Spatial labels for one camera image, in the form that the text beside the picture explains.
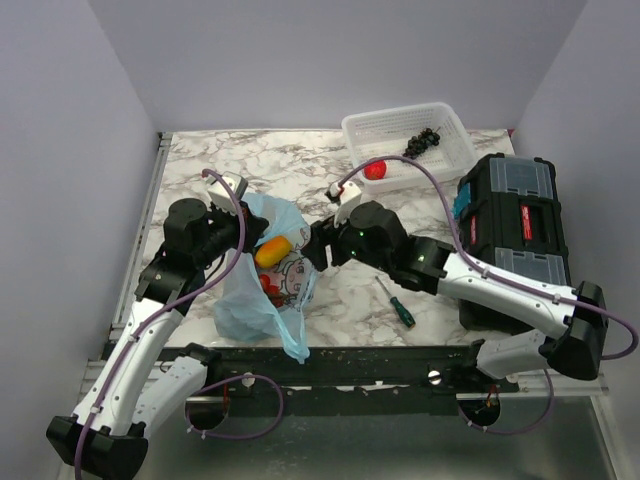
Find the toolbox lid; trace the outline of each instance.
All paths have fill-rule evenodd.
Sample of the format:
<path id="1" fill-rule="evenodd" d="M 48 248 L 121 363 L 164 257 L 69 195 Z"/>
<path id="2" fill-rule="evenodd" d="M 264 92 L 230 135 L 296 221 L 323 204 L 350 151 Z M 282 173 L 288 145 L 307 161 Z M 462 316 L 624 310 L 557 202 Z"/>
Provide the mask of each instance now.
<path id="1" fill-rule="evenodd" d="M 552 285 L 566 285 L 564 259 L 558 255 L 496 248 L 496 267 Z"/>
<path id="2" fill-rule="evenodd" d="M 491 157 L 491 191 L 553 199 L 549 166 L 532 158 Z"/>

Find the blue toolbox clasp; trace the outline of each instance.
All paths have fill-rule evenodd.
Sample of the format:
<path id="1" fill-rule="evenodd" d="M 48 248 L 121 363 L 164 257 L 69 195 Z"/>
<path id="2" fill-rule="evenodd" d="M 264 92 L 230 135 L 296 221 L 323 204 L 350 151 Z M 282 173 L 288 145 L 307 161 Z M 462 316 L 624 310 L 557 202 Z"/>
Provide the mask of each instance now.
<path id="1" fill-rule="evenodd" d="M 453 201 L 452 213 L 457 220 L 462 211 L 471 203 L 471 186 L 467 183 L 458 192 L 458 196 Z"/>

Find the screwdriver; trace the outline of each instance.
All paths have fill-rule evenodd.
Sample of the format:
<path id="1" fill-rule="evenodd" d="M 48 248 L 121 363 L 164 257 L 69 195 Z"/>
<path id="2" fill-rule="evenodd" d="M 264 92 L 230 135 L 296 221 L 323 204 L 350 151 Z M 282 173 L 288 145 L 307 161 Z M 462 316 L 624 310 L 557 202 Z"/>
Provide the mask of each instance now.
<path id="1" fill-rule="evenodd" d="M 384 286 L 384 283 L 382 283 L 382 281 L 378 277 L 376 277 L 376 280 L 378 281 L 382 289 L 385 291 L 385 293 L 389 297 L 389 301 L 391 302 L 391 305 L 393 305 L 393 308 L 395 308 L 396 313 L 398 314 L 398 317 L 400 317 L 400 320 L 402 320 L 402 323 L 404 323 L 409 328 L 415 327 L 416 321 L 413 319 L 413 316 L 409 313 L 409 310 L 407 310 L 405 306 L 400 303 L 400 300 L 398 300 L 398 297 L 394 297 L 393 295 L 391 295 L 391 292 L 387 289 L 387 287 Z"/>

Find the metal floor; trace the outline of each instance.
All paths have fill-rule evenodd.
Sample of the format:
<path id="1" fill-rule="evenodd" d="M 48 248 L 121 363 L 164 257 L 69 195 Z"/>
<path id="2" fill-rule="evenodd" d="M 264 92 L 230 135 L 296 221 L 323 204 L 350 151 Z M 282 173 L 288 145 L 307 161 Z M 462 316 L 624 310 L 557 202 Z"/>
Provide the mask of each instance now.
<path id="1" fill-rule="evenodd" d="M 505 401 L 496 426 L 526 425 L 545 402 Z M 249 442 L 203 441 L 176 412 L 136 479 L 615 479 L 590 399 L 559 398 L 556 408 L 540 429 L 511 437 L 481 434 L 458 417 L 289 417 Z M 238 433 L 270 420 L 232 421 L 225 430 Z"/>

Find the red label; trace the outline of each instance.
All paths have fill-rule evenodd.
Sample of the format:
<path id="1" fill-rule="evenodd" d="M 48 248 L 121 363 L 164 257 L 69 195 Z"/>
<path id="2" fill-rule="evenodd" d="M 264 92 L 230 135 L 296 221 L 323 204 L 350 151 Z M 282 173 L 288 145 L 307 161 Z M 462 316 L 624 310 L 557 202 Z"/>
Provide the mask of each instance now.
<path id="1" fill-rule="evenodd" d="M 520 205 L 520 211 L 522 212 L 522 234 L 525 240 L 533 239 L 533 232 L 531 231 L 531 217 L 529 217 L 529 207 L 526 205 Z"/>
<path id="2" fill-rule="evenodd" d="M 476 216 L 471 217 L 471 245 L 476 244 Z"/>

